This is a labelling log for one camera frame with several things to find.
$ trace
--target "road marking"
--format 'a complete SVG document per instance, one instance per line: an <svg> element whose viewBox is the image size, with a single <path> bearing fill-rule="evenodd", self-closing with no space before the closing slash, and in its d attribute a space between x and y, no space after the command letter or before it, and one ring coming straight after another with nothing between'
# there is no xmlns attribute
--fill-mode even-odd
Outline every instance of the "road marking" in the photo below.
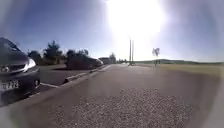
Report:
<svg viewBox="0 0 224 128"><path fill-rule="evenodd" d="M53 88L59 88L59 86L52 85L52 84L45 84L45 83L40 83L40 84L41 84L41 85L44 85L44 86L53 87Z"/></svg>

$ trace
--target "car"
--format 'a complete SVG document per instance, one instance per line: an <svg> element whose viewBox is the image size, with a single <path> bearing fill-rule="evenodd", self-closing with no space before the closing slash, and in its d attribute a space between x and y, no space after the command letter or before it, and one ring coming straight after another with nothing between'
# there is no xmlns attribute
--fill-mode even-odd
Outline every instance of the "car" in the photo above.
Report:
<svg viewBox="0 0 224 128"><path fill-rule="evenodd" d="M99 59L77 53L74 57L67 60L65 63L67 69L70 70L91 70L103 65Z"/></svg>
<svg viewBox="0 0 224 128"><path fill-rule="evenodd" d="M6 38L0 37L1 99L20 98L35 92L40 85L40 70L33 59Z"/></svg>

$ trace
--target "asphalt road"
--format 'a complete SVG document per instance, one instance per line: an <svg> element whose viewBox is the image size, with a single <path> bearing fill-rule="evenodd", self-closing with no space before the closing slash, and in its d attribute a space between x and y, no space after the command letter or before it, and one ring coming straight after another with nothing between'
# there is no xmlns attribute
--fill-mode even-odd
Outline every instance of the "asphalt road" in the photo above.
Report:
<svg viewBox="0 0 224 128"><path fill-rule="evenodd" d="M10 115L17 126L32 128L182 128L200 111L203 118L208 115L219 82L181 71L113 65L66 93Z"/></svg>
<svg viewBox="0 0 224 128"><path fill-rule="evenodd" d="M42 66L40 80L43 84L59 86L63 84L65 78L87 72L89 70L66 70L65 65Z"/></svg>

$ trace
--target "tree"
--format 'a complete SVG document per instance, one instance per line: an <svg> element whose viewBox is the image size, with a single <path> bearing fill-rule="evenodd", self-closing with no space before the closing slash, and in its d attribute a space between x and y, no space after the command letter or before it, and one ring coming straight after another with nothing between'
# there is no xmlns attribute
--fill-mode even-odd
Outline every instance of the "tree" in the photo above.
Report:
<svg viewBox="0 0 224 128"><path fill-rule="evenodd" d="M44 58L49 60L49 64L59 64L62 51L59 50L60 45L57 44L54 40L51 43L48 43L47 48L44 49Z"/></svg>
<svg viewBox="0 0 224 128"><path fill-rule="evenodd" d="M66 53L67 58L70 58L72 56L75 56L75 50L69 49Z"/></svg>
<svg viewBox="0 0 224 128"><path fill-rule="evenodd" d="M112 60L113 64L116 63L116 56L115 56L115 54L113 52L110 54L109 58Z"/></svg>
<svg viewBox="0 0 224 128"><path fill-rule="evenodd" d="M77 53L83 54L83 55L86 55L86 56L89 55L89 51L87 49L79 50Z"/></svg>
<svg viewBox="0 0 224 128"><path fill-rule="evenodd" d="M28 52L28 56L30 58L32 58L37 65L41 65L42 64L42 58L41 58L41 55L38 51L31 51L31 52Z"/></svg>
<svg viewBox="0 0 224 128"><path fill-rule="evenodd" d="M158 57L159 54L160 54L160 49L159 49L159 48L153 48L153 50L152 50L152 54L153 54L153 56L156 56L156 59L155 59L155 61L154 61L154 64L155 64L155 66L156 66L156 64L157 64L157 57Z"/></svg>

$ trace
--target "grass field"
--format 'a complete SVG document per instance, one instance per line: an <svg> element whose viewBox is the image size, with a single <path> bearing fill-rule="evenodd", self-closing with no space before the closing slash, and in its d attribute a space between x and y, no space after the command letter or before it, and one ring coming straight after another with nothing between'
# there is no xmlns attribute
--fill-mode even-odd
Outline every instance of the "grass field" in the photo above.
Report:
<svg viewBox="0 0 224 128"><path fill-rule="evenodd" d="M152 64L137 64L139 66L154 66ZM188 65L188 64L160 64L157 67L169 70L179 70L213 76L224 76L224 66L221 65Z"/></svg>

